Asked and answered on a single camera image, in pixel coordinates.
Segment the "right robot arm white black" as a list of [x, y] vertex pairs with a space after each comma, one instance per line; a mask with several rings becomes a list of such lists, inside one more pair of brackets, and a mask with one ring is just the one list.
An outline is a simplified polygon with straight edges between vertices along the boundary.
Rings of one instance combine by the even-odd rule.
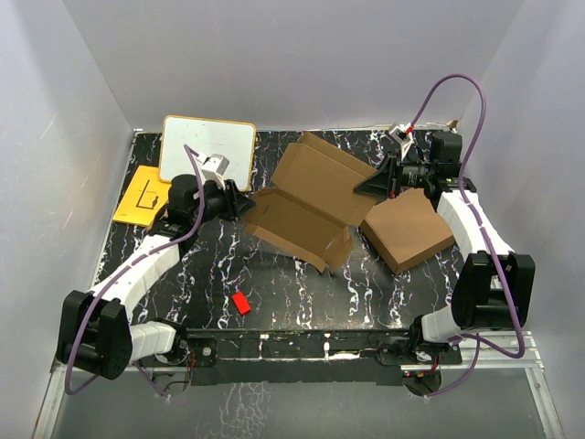
[[385, 201], [409, 188], [422, 189], [451, 230], [464, 265], [450, 304], [416, 317], [402, 346], [414, 360], [426, 363], [450, 344], [470, 338], [520, 359], [526, 353], [522, 327], [536, 263], [503, 241], [484, 214], [476, 186], [463, 171], [462, 137], [450, 131], [434, 133], [429, 157], [411, 163], [407, 157], [414, 143], [412, 131], [406, 125], [390, 130], [398, 152], [387, 153], [376, 172], [354, 191]]

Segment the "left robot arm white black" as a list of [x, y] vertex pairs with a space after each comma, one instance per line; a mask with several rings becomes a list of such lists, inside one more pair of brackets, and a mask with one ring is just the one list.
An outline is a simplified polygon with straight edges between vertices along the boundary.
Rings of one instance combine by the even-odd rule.
[[254, 201], [228, 179], [198, 183], [193, 175], [173, 179], [167, 202], [129, 259], [88, 292], [72, 291], [62, 306], [56, 358], [108, 380], [126, 366], [159, 355], [177, 365], [188, 354], [180, 326], [165, 320], [135, 325], [132, 312], [148, 291], [178, 265], [197, 240], [200, 225], [240, 220]]

